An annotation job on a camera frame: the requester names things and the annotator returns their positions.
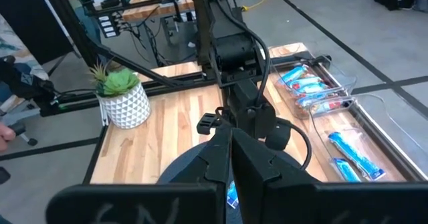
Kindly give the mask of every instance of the green plant leaves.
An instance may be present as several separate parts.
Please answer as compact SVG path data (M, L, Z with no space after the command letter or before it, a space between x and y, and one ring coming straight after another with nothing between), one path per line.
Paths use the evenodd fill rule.
M129 90L140 83L140 80L129 69L110 73L102 84L101 96L116 97L126 94Z
M93 68L89 69L95 81L105 82L107 80L106 68L101 64L96 64Z

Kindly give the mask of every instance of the metal frame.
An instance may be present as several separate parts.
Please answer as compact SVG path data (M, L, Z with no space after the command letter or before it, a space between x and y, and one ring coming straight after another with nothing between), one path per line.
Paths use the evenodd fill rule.
M119 64L126 66L134 71L138 71L143 75L151 78L153 81L143 83L144 88L147 91L148 96L155 96L158 94L167 94L171 92L188 90L191 88L199 88L203 86L208 86L216 83L216 79L214 78L205 78L205 73L198 72L194 74L187 74L183 76L176 76L173 78L166 78L164 76L160 76L159 74L154 73L151 70L143 68L138 64L126 59L125 57L118 55L117 53L112 53L109 49L104 46L96 45L91 42L86 36L83 28L80 26L77 17L74 15L73 9L68 4L67 0L49 0L52 4L52 7L55 9L58 17L64 24L64 27L70 34L70 37L73 39L76 47L79 49L83 59L87 63L88 66L92 67L95 65L97 60L97 54L100 53L106 57L111 57L113 60L117 61ZM154 3L160 3L162 0L152 0L143 3L136 3L124 7L113 7L105 10L98 11L99 14L109 14L115 11L123 11L125 9L132 9L135 7L142 7L147 5L152 5ZM294 60L288 62L287 64L279 64L277 68L289 68L294 63L296 63L296 59L294 56ZM57 110L42 110L42 116L49 116L52 114L61 114L65 112L71 112L75 110L83 110L86 108L96 107L98 105L97 100L92 100L89 102L84 102L81 104L70 104L75 101L82 100L91 100L94 98L94 95L84 94L79 96L74 96L72 98L66 98L62 102L64 105L61 105L61 108ZM394 147L388 136L385 136L374 124L370 118L358 108L355 108L351 111L351 114L354 116L359 115L363 116L362 123L364 130L367 134L374 140L374 142L384 151L386 156L394 163L396 168L401 172L401 174L409 180L412 181L425 181L423 175L408 161L406 160ZM102 148L102 143L104 141L104 137L107 131L107 127L103 127L102 134L100 135L99 142L97 143L96 150L94 151L94 155L92 156L90 166L88 167L88 172L86 173L84 183L89 183L92 177L92 173L95 168L96 161L98 159L99 153Z
M310 59L312 56L308 51L299 53L299 56L304 59ZM286 70L290 70L294 66L300 64L300 58L296 59L295 56L287 56L284 58L274 58L272 59L275 68L279 72L283 72ZM333 84L338 84L338 82L332 78L332 76L328 73L328 70L323 66L314 66L314 71L320 76L326 76L328 81ZM372 119L368 116L368 114L360 107L353 106L349 108L349 112L353 117L358 120L362 129L368 134L368 136L373 140L373 142L382 150L382 152L387 156L387 158L394 164L395 168L404 176L404 178L408 181L426 181L425 175L416 168L413 163L411 163L405 156L403 156L399 150L395 148L393 144L393 140L387 136L386 133L381 131L376 123L372 121ZM102 145L104 143L104 138L108 131L108 127L103 127L99 141L95 148L94 154L92 155L88 170L85 175L85 179L83 181L84 184L90 184L92 174L95 170L95 166L100 155Z

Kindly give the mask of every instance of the wooden table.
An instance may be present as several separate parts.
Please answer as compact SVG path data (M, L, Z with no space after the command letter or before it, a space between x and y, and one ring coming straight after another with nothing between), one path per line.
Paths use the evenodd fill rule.
M130 0L130 3L140 3L143 1L148 0ZM192 0L179 0L179 10L180 11L188 11L191 9L194 9L193 1ZM152 16L155 15L165 15L165 14L175 14L175 8L173 4L153 4L145 7L137 7L134 9L126 10L122 16L125 21L140 21L142 19L145 19L152 13Z
M296 43L271 48L270 52L272 57L280 57L305 50L303 44ZM186 63L158 68L155 71L166 76L177 76L198 72L199 68L194 63ZM272 78L271 75L264 94L274 105L276 114L307 132L309 122L299 120L292 115L276 90ZM147 81L147 78L141 77L141 80ZM122 130L114 125L108 127L90 182L93 184L155 183L180 154L212 137L212 135L198 134L196 125L204 113L213 113L221 103L221 92L217 85L150 98L152 113L144 124L131 130ZM332 116L324 121L326 125L337 122L358 125L351 115ZM364 152L369 152L370 157L374 158L373 161L386 170L387 175L382 178L383 181L405 181L377 145L370 140L363 144ZM326 147L320 143L319 139L312 141L312 146L313 155L307 171L320 181L339 181L339 176L330 164ZM285 151L303 163L306 157L306 145L297 132L292 132Z

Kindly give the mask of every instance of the plastic container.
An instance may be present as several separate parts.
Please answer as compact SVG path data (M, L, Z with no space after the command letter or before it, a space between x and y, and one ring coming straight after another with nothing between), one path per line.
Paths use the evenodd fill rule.
M409 168L406 169L403 161L425 176L402 147L419 148L420 159L425 157L426 160L428 155L389 116L385 103L378 96L361 94L314 102L310 106L308 128L314 154L327 181L350 181L349 175L339 171L338 162L343 160L358 175L360 182L410 181ZM393 133L393 138L384 130Z
M298 78L287 78L287 74L296 68L305 68L306 71ZM291 113L296 118L307 119L312 102L347 96L355 86L356 76L344 74L332 64L330 57L321 55L316 61L303 60L288 69L273 65L271 80Z

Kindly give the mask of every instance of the concrete floor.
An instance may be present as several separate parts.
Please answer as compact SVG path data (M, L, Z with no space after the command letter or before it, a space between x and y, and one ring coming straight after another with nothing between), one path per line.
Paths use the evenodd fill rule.
M251 5L258 1L238 0L238 3ZM428 59L426 51L428 14L415 11L387 11L373 0L291 1L390 79L404 80L428 75L428 68L425 66ZM315 55L330 54L334 65L345 74L356 75L357 87L382 83L282 0L266 1L263 5L244 13L244 19L268 46L303 42ZM107 39L104 44L142 65L155 67L141 60L129 35L123 34L117 39ZM158 36L158 47L164 52L168 50L163 34ZM47 69L51 66L52 63L44 65ZM61 91L85 88L89 86L87 72L85 63L69 54L51 80ZM404 89L428 105L428 97L424 94L425 87L428 88L428 83L405 86ZM364 107L428 173L428 158L424 151L428 149L428 144L424 142L428 137L427 119L392 90L381 90L371 94L383 98L391 117L421 147L413 144L408 138L403 138L403 135L397 132L397 128L391 126L388 116L379 111L382 106L378 102L365 102ZM98 116L99 109L93 108L26 120L28 136L38 139L39 144L29 147L17 139L10 144L10 149L4 154L96 137L101 129ZM0 162L0 166L11 173L11 179L0 186L0 214L14 224L45 223L43 212L47 202L60 189L82 182L93 150L94 145Z

